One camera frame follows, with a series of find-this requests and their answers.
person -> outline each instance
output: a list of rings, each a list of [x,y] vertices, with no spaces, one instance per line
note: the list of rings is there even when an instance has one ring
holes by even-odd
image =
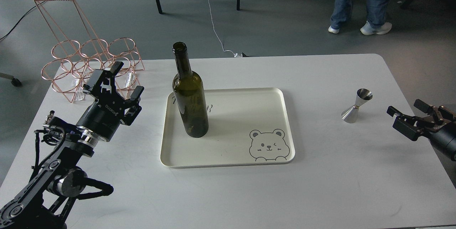
[[[364,35],[386,34],[392,24],[386,22],[386,7],[390,0],[367,0],[367,21],[360,29]],[[334,11],[331,16],[331,25],[328,31],[333,34],[339,33],[340,26],[350,20],[352,16],[353,0],[335,0]]]

dark green glass bottle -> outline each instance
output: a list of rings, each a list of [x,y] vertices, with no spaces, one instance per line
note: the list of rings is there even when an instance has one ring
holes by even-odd
[[[172,51],[177,66],[177,74],[172,82],[172,89],[184,122],[185,131],[191,137],[202,137],[209,129],[202,80],[190,68],[187,46],[183,42],[174,43]]]

bottle neck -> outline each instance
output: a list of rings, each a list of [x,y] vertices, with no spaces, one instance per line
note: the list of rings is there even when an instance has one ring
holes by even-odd
[[[187,46],[183,42],[176,42],[173,45],[173,52],[179,78],[191,77],[193,73],[188,60]]]

chair wheel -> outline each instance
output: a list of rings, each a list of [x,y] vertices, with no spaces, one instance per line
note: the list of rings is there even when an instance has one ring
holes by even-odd
[[[19,80],[16,79],[16,78],[13,78],[13,80],[11,80],[11,84],[13,84],[13,86],[15,86],[15,87],[20,87],[20,86],[22,86],[21,81],[19,81]]]

jigger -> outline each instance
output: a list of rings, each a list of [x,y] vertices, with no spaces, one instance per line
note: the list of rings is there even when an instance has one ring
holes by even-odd
[[[342,112],[341,116],[345,122],[355,123],[358,118],[359,107],[372,99],[372,92],[366,88],[360,88],[356,92],[355,105]]]

